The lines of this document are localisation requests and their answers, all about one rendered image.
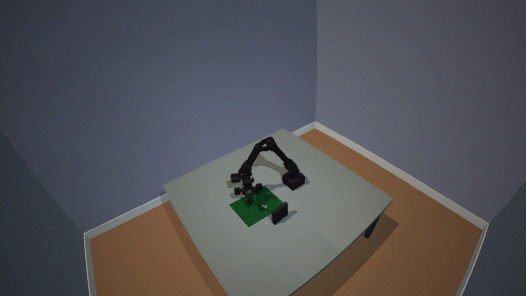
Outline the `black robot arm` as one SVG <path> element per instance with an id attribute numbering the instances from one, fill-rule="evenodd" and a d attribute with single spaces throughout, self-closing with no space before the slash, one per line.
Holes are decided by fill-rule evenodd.
<path id="1" fill-rule="evenodd" d="M 266 144 L 267 146 L 263 146 L 264 144 Z M 273 151 L 275 152 L 278 157 L 284 162 L 284 166 L 285 168 L 288 170 L 289 172 L 289 175 L 288 177 L 290 179 L 296 179 L 298 176 L 298 173 L 299 173 L 299 170 L 298 170 L 298 166 L 296 163 L 294 163 L 293 160 L 289 159 L 282 151 L 281 149 L 277 146 L 275 140 L 273 139 L 273 137 L 267 137 L 265 139 L 263 139 L 262 141 L 260 141 L 259 143 L 255 144 L 251 154 L 249 155 L 248 159 L 246 162 L 244 162 L 242 165 L 241 165 L 241 168 L 238 170 L 238 174 L 231 174 L 231 180 L 232 180 L 232 183 L 234 182 L 240 182 L 241 179 L 243 180 L 243 187 L 245 185 L 251 185 L 252 186 L 252 183 L 254 183 L 254 178 L 250 178 L 250 176 L 252 176 L 252 165 L 254 163 L 254 161 L 256 160 L 257 156 L 259 155 L 260 152 L 262 151 Z M 248 179 L 246 179 L 248 178 Z M 245 179 L 245 180 L 244 180 Z"/>

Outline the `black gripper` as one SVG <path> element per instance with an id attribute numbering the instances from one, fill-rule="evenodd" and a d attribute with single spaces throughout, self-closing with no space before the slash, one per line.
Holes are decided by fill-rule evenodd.
<path id="1" fill-rule="evenodd" d="M 242 195 L 244 195 L 247 198 L 247 200 L 249 201 L 246 191 L 251 190 L 251 199 L 253 199 L 253 195 L 256 192 L 255 189 L 257 191 L 263 190 L 262 184 L 261 183 L 260 184 L 256 184 L 256 186 L 251 186 L 251 185 L 248 184 L 248 185 L 245 185 L 244 187 L 242 187 L 241 189 L 239 189 L 239 187 L 236 187 L 236 188 L 234 188 L 234 191 L 235 191 L 235 195 L 236 196 L 237 195 L 241 195 L 241 193 L 242 193 Z"/>

